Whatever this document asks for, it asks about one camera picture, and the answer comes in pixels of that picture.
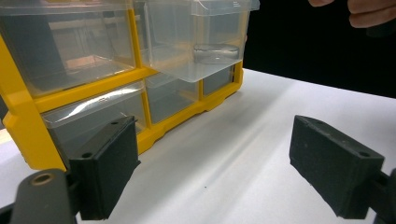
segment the white table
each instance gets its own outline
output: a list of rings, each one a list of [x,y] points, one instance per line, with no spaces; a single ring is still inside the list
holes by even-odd
[[[241,90],[179,125],[140,156],[109,220],[100,223],[373,223],[336,217],[290,165],[293,119],[320,119],[396,168],[396,99],[245,69]],[[29,174],[12,141],[0,146],[0,206]],[[79,221],[78,223],[97,223]]]

